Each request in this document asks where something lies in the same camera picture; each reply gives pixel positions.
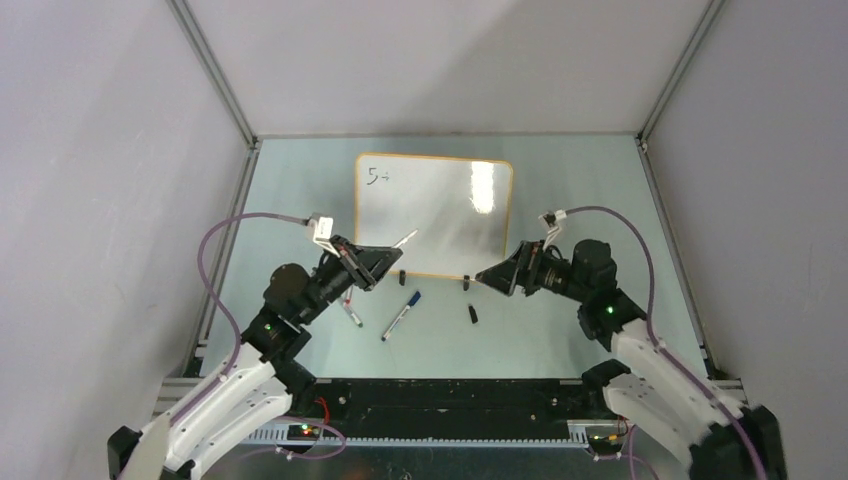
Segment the black whiteboard marker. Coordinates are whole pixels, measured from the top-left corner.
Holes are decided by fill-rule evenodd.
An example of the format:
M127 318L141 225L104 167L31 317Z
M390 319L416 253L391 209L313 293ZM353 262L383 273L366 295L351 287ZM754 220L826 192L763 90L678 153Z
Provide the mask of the black whiteboard marker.
M410 241L410 240L411 240L411 239L412 239L412 238L413 238L413 237L414 237L414 236L415 236L418 232L419 232L419 230L418 230L418 229L414 229L414 230L412 230L411 232L409 232L408 234L406 234L405 236L403 236L401 239L399 239L397 242L395 242L395 243L392 245L392 247L393 247L394 249L400 249L400 248L402 248L402 247L403 247L406 243L408 243L408 242L409 242L409 241Z

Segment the yellow framed whiteboard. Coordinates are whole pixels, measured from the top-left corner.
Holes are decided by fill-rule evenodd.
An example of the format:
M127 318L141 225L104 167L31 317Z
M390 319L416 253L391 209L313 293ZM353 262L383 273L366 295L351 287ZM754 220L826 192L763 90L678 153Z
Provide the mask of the yellow framed whiteboard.
M503 160L362 153L355 162L355 241L391 246L418 229L393 272L473 276L506 257L513 176Z

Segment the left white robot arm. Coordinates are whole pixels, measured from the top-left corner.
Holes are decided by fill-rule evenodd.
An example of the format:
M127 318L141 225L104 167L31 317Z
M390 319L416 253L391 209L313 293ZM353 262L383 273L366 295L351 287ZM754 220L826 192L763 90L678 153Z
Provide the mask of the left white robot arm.
M265 423L311 412L316 378L296 360L311 338L308 325L350 288L373 290L402 255L399 244L362 246L335 235L312 271L278 267L229 357L141 430L110 436L110 478L200 479Z

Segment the black marker cap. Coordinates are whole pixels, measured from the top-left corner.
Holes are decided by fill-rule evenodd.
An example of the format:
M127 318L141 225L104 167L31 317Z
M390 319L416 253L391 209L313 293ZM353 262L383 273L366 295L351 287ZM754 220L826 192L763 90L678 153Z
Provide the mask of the black marker cap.
M474 308L473 305L468 305L468 312L469 312L469 317L470 317L471 323L477 324L479 322L479 317L478 317L476 309Z

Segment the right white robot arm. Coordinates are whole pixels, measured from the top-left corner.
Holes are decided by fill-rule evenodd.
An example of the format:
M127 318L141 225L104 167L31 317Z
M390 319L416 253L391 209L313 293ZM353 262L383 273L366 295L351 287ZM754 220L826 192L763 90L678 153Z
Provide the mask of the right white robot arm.
M520 244L506 260L475 275L506 296L538 290L578 302L584 335L611 359L587 370L581 392L596 418L624 417L671 453L691 479L785 479L779 423L694 374L658 337L648 315L616 282L611 248L582 240L571 259L543 242Z

